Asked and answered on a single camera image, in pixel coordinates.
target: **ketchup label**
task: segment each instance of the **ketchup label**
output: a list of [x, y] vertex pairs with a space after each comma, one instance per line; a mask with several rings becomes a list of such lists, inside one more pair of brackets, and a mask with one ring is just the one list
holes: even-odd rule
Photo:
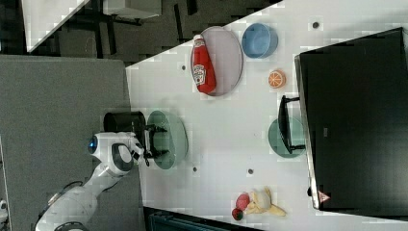
[[194, 41], [194, 47], [202, 46], [204, 45], [204, 40], [203, 39], [197, 39]]
[[205, 82], [206, 71], [204, 65], [197, 64], [192, 68], [192, 78], [194, 82], [199, 86]]

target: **warning sticker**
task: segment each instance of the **warning sticker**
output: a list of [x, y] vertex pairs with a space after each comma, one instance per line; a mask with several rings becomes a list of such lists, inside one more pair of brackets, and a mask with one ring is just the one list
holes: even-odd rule
[[330, 199], [330, 196], [324, 194], [323, 192], [318, 191], [319, 193], [319, 201], [320, 203], [323, 203], [324, 201]]

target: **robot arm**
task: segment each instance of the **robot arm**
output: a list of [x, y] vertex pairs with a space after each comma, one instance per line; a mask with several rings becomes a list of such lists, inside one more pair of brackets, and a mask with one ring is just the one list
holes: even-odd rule
[[116, 184], [144, 153], [132, 133], [100, 133], [93, 136], [89, 152], [101, 163], [89, 181], [54, 196], [38, 220], [36, 231], [88, 230], [86, 224], [97, 207], [97, 196]]

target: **red ketchup bottle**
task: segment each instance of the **red ketchup bottle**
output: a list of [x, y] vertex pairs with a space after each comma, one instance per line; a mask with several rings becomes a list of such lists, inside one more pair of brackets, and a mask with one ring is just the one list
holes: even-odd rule
[[197, 84], [198, 91], [210, 93], [216, 89], [216, 75], [204, 38], [200, 35], [194, 36], [193, 53], [192, 78]]

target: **toy fruit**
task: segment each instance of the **toy fruit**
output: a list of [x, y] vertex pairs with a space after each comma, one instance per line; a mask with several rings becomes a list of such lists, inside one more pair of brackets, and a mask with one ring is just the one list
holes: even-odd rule
[[277, 216], [285, 216], [286, 213], [281, 208], [272, 204], [270, 190], [265, 187], [264, 192], [251, 192], [252, 201], [248, 204], [247, 214], [262, 214], [269, 212]]
[[269, 74], [269, 84], [274, 89], [279, 89], [286, 84], [286, 76], [282, 70], [274, 70]]
[[232, 211], [232, 217], [233, 217], [235, 220], [242, 220], [242, 218], [243, 218], [243, 211], [240, 210], [240, 209], [235, 208], [235, 209]]
[[240, 196], [238, 196], [236, 207], [244, 211], [246, 207], [248, 206], [249, 202], [250, 202], [249, 194], [243, 193]]

